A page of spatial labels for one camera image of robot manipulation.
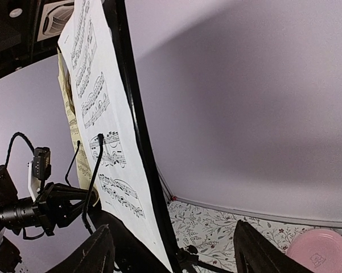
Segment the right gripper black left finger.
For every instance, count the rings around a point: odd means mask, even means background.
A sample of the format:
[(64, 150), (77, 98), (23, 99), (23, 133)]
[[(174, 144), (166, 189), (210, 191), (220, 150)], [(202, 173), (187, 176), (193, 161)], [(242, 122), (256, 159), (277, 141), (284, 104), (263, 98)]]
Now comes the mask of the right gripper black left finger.
[(114, 242), (108, 225), (101, 225), (70, 256), (47, 272), (113, 272)]

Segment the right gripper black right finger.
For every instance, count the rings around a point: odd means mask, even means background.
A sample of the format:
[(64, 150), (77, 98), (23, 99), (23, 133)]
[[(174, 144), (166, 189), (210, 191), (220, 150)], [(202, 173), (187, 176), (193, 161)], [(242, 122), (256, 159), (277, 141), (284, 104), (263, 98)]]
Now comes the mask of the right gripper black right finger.
[(308, 273), (309, 269), (279, 251), (248, 222), (239, 220), (233, 235), (237, 272)]

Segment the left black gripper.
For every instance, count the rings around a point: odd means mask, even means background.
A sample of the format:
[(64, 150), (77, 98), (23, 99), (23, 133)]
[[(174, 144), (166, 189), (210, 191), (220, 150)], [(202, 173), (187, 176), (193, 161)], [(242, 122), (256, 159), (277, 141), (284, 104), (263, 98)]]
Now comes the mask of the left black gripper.
[(98, 200), (81, 200), (71, 204), (71, 199), (98, 199), (94, 190), (70, 187), (61, 183), (45, 184), (28, 167), (28, 189), (30, 195), (18, 198), (17, 189), (7, 167), (0, 166), (0, 228), (7, 228), (14, 234), (24, 233), (27, 227), (42, 228), (42, 234), (54, 235), (55, 227), (64, 228), (77, 218), (85, 228), (91, 227), (89, 216), (97, 207)]

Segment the black music stand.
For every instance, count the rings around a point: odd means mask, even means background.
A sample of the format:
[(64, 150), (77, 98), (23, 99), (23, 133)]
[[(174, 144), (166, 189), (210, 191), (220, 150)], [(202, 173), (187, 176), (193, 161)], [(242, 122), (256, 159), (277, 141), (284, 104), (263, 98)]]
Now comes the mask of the black music stand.
[[(156, 224), (170, 261), (171, 272), (196, 272), (198, 268), (220, 272), (220, 268), (202, 262), (194, 246), (184, 248), (178, 246), (147, 131), (125, 3), (124, 1), (100, 2), (112, 35), (117, 64), (133, 119), (135, 139), (149, 184)], [(106, 223), (110, 226), (117, 249), (116, 263), (122, 272), (167, 272), (166, 267), (119, 218), (103, 210), (101, 201), (100, 208), (99, 212), (90, 215), (91, 220), (96, 225)]]

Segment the yellow sheet music page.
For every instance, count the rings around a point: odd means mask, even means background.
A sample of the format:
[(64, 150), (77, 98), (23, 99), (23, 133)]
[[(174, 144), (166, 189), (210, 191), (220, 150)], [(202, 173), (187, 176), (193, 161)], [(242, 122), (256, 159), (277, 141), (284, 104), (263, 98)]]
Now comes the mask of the yellow sheet music page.
[(73, 148), (77, 150), (77, 142), (80, 141), (79, 151), (77, 152), (75, 162), (77, 177), (79, 181), (79, 186), (81, 189), (88, 189), (90, 186), (90, 181), (92, 178), (92, 171), (90, 169), (87, 156), (85, 154), (84, 145), (82, 142), (82, 137), (79, 132), (79, 127), (77, 124), (75, 107), (73, 103), (72, 89), (71, 89), (71, 79), (70, 74), (65, 64), (62, 53), (59, 48), (57, 48), (58, 54), (58, 81), (63, 97), (63, 102), (65, 106), (65, 112), (68, 119), (71, 139), (73, 143)]

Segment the white sheet music page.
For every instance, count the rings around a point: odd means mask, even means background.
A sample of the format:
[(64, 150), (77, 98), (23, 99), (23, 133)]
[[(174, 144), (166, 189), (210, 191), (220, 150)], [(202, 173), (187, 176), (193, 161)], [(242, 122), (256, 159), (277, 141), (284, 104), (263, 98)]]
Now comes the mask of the white sheet music page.
[(172, 268), (156, 224), (112, 35), (100, 1), (75, 1), (59, 47), (70, 71), (77, 124), (104, 211)]

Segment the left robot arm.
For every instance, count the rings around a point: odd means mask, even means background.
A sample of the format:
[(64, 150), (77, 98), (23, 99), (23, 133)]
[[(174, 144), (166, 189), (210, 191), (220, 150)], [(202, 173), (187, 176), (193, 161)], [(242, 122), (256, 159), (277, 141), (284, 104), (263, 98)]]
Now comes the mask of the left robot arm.
[(55, 227), (69, 226), (85, 205), (96, 201), (96, 193), (60, 183), (48, 183), (36, 199), (19, 199), (6, 166), (0, 165), (0, 271), (15, 272), (22, 262), (18, 248), (4, 236), (5, 230), (18, 235), (34, 226), (53, 236)]

